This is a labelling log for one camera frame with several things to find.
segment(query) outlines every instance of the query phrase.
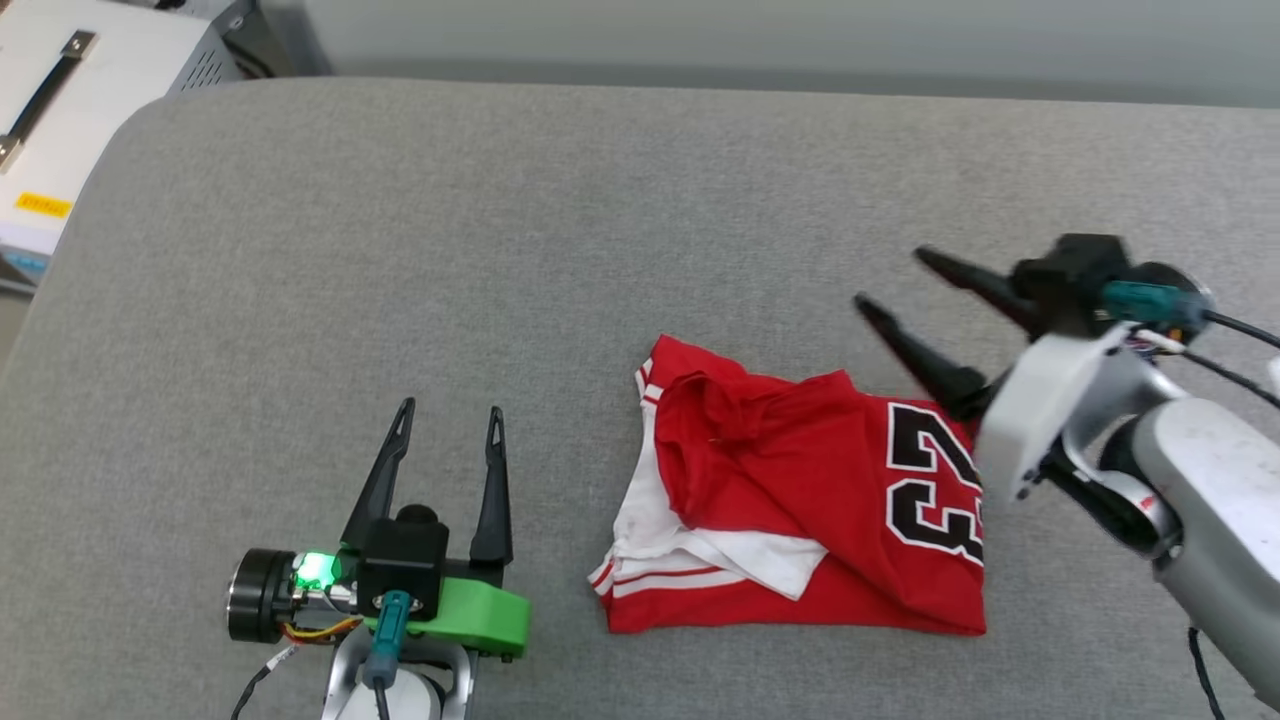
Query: red jersey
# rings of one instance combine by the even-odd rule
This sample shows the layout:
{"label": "red jersey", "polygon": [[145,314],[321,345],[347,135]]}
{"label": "red jersey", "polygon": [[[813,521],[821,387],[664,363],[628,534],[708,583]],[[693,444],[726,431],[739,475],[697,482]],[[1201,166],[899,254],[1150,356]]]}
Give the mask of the red jersey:
{"label": "red jersey", "polygon": [[792,383],[663,336],[645,438],[591,574],[617,633],[817,623],[982,634],[982,487],[928,402]]}

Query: robotic arm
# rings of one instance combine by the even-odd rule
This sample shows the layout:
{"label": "robotic arm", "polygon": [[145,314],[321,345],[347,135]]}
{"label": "robotic arm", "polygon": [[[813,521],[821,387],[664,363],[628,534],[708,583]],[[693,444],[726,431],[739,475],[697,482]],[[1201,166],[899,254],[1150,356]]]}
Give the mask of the robotic arm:
{"label": "robotic arm", "polygon": [[988,487],[1016,500],[1043,480],[1061,488],[1151,562],[1193,625],[1280,710],[1280,447],[1155,365],[1161,348],[1181,352],[1203,329],[1208,292],[1167,265],[1130,266],[1114,236],[1064,236],[1009,278],[929,249],[916,256],[1032,343],[988,384],[855,299],[943,411],[977,428]]}
{"label": "robotic arm", "polygon": [[[227,594],[232,639],[334,647],[321,720],[465,720],[479,660],[525,653],[531,606],[502,589],[513,557],[502,410],[489,416],[484,500],[467,560],[448,560],[449,528],[424,505],[390,518],[399,461],[408,450],[413,398],[396,414],[334,553],[253,548]],[[421,667],[421,670],[407,669]],[[448,691],[426,671],[452,673]]]}

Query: gray fabric surface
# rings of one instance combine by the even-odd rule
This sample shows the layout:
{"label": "gray fabric surface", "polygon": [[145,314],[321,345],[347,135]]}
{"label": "gray fabric surface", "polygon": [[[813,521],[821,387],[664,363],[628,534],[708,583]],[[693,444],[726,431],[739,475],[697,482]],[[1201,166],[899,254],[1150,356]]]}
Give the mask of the gray fabric surface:
{"label": "gray fabric surface", "polygon": [[[223,626],[251,546],[332,547],[406,395],[399,500],[466,551],[506,411],[527,660],[494,717],[1207,717],[1185,619],[1056,491],[987,507],[980,639],[739,626],[611,637],[609,544],[668,332],[916,393],[865,290],[988,372],[1019,334],[913,265],[1114,232],[1280,318],[1276,115],[1137,105],[369,79],[246,83],[115,137],[0,379],[0,717],[225,717],[269,656]],[[1267,354],[1203,342],[1257,373]],[[1276,429],[1196,369],[1187,386]],[[315,717],[325,652],[244,717]],[[1274,717],[1210,651],[1229,717]]]}

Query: white box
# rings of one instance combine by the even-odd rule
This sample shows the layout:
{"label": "white box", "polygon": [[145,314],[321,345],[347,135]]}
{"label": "white box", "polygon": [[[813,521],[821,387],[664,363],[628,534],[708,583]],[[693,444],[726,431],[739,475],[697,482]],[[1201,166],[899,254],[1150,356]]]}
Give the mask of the white box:
{"label": "white box", "polygon": [[82,31],[92,44],[0,173],[4,287],[40,283],[84,181],[129,115],[165,95],[241,79],[209,20],[105,0],[14,0],[0,13],[0,136]]}

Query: yellow label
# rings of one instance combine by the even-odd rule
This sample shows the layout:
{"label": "yellow label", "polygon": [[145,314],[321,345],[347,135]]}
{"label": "yellow label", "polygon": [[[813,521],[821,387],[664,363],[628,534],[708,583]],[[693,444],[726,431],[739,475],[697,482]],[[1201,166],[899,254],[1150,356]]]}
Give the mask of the yellow label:
{"label": "yellow label", "polygon": [[52,218],[65,218],[72,211],[70,202],[36,195],[35,192],[23,192],[13,206],[19,210],[29,210]]}

